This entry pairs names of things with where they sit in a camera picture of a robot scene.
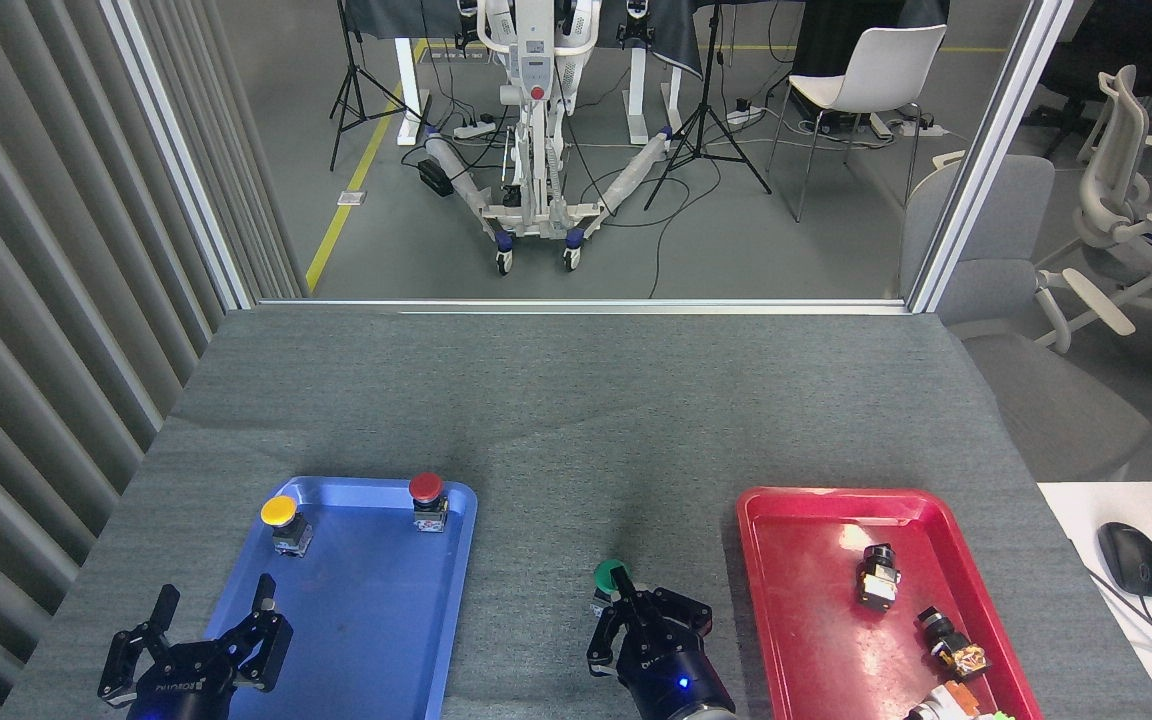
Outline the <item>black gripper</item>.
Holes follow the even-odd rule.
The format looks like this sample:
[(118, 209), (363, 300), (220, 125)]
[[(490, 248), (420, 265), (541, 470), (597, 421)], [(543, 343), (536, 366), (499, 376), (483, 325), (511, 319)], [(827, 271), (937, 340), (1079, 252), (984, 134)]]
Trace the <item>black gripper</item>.
[(707, 602), (667, 588), (641, 591), (626, 566), (599, 566), (594, 583), (590, 674), (617, 675), (643, 719), (735, 719), (732, 694), (705, 655)]
[[(180, 592), (174, 585), (162, 585), (150, 617), (111, 638), (100, 700), (108, 705), (132, 702), (128, 719), (228, 719), (236, 688), (273, 692), (294, 634), (276, 611), (275, 591), (275, 579), (262, 574), (251, 612), (225, 632), (225, 650), (219, 644), (172, 647), (166, 630)], [(137, 680), (134, 691), (134, 673), (146, 650), (154, 665)]]

